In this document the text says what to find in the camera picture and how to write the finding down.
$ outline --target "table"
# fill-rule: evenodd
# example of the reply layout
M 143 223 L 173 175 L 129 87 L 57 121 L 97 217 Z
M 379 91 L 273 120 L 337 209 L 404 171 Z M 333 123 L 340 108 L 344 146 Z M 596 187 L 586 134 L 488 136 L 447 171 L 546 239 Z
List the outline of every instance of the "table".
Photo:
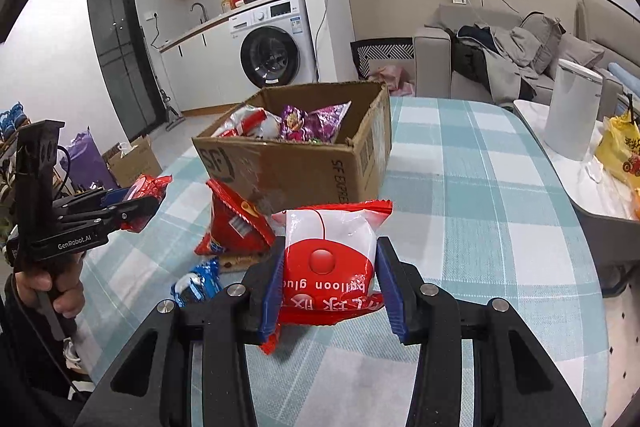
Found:
M 631 190 L 603 171 L 602 164 L 594 158 L 604 124 L 595 123 L 583 160 L 570 160 L 545 142 L 547 105 L 516 100 L 514 107 L 516 115 L 535 137 L 569 196 L 596 266 L 637 262 L 638 252 L 629 248 L 640 239 L 640 223 L 634 215 Z M 625 285 L 623 282 L 616 287 L 622 290 Z
M 578 220 L 538 144 L 512 114 L 458 100 L 394 98 L 392 129 L 380 197 L 395 208 L 380 233 L 455 297 L 508 299 L 599 427 L 608 373 L 604 306 Z M 197 261 L 191 250 L 209 220 L 206 172 L 193 149 L 168 172 L 175 181 L 147 229 L 114 234 L 86 258 L 76 343 L 94 380 Z M 246 355 L 260 427 L 406 421 L 418 347 L 398 343 L 385 311 L 334 327 L 287 327 L 274 355 L 254 346 Z M 473 386 L 465 341 L 463 426 L 472 422 Z M 192 391 L 197 408 L 197 381 Z

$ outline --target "washing machine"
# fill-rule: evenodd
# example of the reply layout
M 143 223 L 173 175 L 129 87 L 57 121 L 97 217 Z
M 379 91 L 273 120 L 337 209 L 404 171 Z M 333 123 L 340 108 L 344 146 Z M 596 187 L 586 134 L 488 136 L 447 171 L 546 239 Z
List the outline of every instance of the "washing machine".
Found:
M 316 81 L 305 0 L 277 0 L 229 19 L 239 65 L 257 89 Z

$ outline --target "hand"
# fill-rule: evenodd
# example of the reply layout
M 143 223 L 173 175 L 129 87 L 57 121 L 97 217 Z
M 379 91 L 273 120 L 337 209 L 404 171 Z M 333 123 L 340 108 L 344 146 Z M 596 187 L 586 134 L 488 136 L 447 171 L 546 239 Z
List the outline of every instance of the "hand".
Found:
M 82 252 L 74 254 L 65 272 L 56 277 L 56 288 L 62 293 L 53 301 L 53 309 L 63 317 L 71 319 L 84 307 L 84 288 L 80 282 Z M 51 276 L 44 270 L 18 272 L 15 274 L 18 297 L 29 308 L 38 308 L 36 291 L 48 292 L 52 287 Z

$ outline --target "cardboard box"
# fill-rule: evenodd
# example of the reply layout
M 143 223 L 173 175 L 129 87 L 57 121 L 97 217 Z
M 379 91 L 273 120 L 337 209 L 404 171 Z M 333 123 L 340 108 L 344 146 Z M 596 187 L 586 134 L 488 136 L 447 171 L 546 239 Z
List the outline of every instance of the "cardboard box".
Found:
M 351 107 L 335 144 L 211 136 L 244 104 L 280 115 L 287 104 L 308 112 L 345 102 Z M 307 204 L 372 200 L 391 151 L 389 93 L 378 82 L 267 87 L 228 110 L 193 144 L 210 176 L 265 214 Z
M 131 145 L 134 147 L 131 152 L 122 156 L 121 152 L 117 151 L 108 160 L 111 173 L 118 185 L 123 188 L 133 185 L 140 174 L 154 177 L 162 174 L 162 168 L 151 150 L 151 139 L 148 136 L 141 136 Z

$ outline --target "washing machine door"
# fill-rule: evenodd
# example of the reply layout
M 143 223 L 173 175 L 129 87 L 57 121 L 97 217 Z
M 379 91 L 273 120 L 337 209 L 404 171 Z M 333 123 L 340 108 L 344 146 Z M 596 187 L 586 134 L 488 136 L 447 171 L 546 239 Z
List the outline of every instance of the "washing machine door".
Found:
M 254 86 L 286 86 L 298 73 L 300 51 L 286 31 L 264 26 L 244 38 L 240 62 Z

